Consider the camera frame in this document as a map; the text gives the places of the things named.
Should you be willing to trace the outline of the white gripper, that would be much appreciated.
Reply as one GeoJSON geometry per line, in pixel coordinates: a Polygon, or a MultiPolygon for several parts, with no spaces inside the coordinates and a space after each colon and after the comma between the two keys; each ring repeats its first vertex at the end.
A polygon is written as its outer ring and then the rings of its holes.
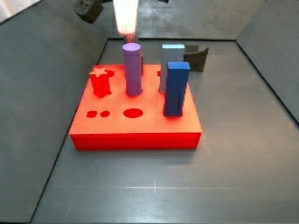
{"type": "Polygon", "coordinates": [[[136,34],[138,0],[113,0],[116,28],[121,36],[136,34]]]}

